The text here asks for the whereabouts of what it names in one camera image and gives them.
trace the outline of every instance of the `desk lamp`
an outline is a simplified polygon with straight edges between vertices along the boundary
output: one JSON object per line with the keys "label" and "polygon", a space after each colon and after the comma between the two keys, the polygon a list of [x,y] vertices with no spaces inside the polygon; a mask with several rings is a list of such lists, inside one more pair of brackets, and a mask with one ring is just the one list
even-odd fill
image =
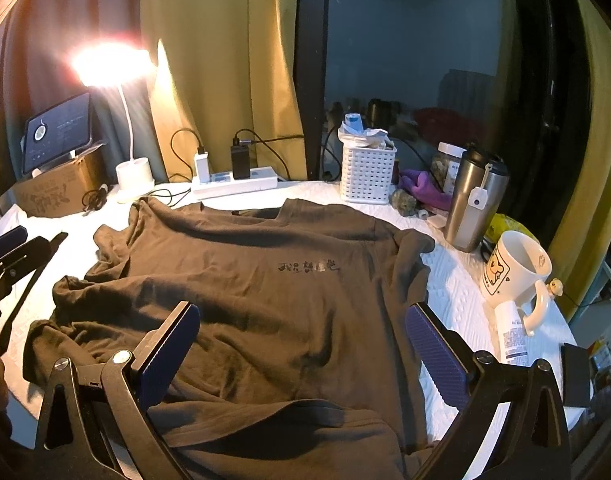
{"label": "desk lamp", "polygon": [[130,202],[149,193],[154,189],[150,161],[147,157],[134,158],[134,131],[123,92],[123,84],[154,71],[149,53],[124,43],[101,43],[77,54],[72,65],[85,86],[116,87],[121,97],[130,132],[130,160],[121,162],[116,167],[118,201]]}

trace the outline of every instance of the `metal bolt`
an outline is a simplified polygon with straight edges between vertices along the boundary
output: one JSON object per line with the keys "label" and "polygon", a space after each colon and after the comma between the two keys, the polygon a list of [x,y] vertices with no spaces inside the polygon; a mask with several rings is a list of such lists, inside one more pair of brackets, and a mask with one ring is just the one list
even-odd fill
{"label": "metal bolt", "polygon": [[54,369],[58,371],[65,370],[70,364],[70,360],[67,357],[61,357],[57,362],[54,363]]}
{"label": "metal bolt", "polygon": [[490,352],[479,350],[476,352],[476,360],[482,365],[490,365],[494,362],[494,357]]}
{"label": "metal bolt", "polygon": [[550,370],[552,370],[550,363],[545,359],[539,359],[537,361],[537,368],[539,368],[539,370],[543,370],[544,372],[549,372]]}
{"label": "metal bolt", "polygon": [[128,352],[127,350],[119,350],[118,352],[114,354],[114,357],[112,357],[112,362],[114,362],[117,365],[120,365],[123,363],[127,363],[129,359],[130,359],[130,352]]}

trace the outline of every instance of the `white power strip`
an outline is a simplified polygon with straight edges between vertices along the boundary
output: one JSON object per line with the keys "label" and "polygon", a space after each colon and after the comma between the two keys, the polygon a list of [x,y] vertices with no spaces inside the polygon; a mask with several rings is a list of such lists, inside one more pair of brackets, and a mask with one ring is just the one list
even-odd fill
{"label": "white power strip", "polygon": [[201,184],[199,177],[196,176],[192,179],[191,188],[195,199],[205,200],[218,196],[274,189],[276,186],[278,186],[278,177],[272,168],[267,167],[253,168],[250,170],[250,178],[239,180],[234,180],[232,171],[215,173],[210,176],[210,182],[205,184]]}

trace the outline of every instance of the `white mug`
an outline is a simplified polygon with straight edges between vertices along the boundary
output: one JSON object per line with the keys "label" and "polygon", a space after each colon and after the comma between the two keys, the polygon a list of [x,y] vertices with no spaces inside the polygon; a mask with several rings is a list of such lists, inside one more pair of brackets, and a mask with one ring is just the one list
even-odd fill
{"label": "white mug", "polygon": [[481,277],[481,292],[487,303],[496,307],[506,301],[521,306],[537,296],[537,305],[523,323],[527,335],[543,322],[553,294],[545,280],[552,272],[552,262],[538,242],[518,231],[505,231]]}

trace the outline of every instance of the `white basket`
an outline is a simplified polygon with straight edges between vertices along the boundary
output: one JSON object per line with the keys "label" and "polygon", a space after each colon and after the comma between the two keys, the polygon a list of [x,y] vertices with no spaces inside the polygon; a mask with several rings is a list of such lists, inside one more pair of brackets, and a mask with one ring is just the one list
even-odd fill
{"label": "white basket", "polygon": [[387,204],[392,183],[393,150],[343,146],[341,199],[361,204]]}

